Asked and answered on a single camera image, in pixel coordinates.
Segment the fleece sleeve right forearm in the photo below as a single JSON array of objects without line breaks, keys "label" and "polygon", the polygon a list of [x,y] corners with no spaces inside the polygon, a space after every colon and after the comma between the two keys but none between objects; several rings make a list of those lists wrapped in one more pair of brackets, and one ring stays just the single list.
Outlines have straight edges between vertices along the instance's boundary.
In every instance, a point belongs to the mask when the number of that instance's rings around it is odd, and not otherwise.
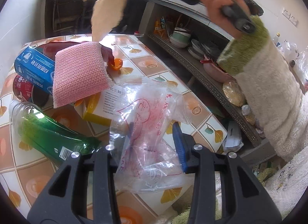
[{"label": "fleece sleeve right forearm", "polygon": [[258,16],[256,31],[229,42],[218,64],[234,77],[265,137],[286,165],[264,187],[286,217],[307,188],[307,94]]}]

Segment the person's right hand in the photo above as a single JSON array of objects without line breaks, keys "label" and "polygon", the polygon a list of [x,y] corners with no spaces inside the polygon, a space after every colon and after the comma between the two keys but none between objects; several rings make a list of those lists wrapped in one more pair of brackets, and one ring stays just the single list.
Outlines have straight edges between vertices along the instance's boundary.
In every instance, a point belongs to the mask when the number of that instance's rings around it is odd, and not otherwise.
[{"label": "person's right hand", "polygon": [[221,13],[220,8],[227,5],[232,5],[236,2],[247,15],[251,15],[249,7],[244,0],[199,0],[207,8],[209,19],[217,26],[225,30],[235,39],[242,37],[242,32],[237,30],[232,23]]}]

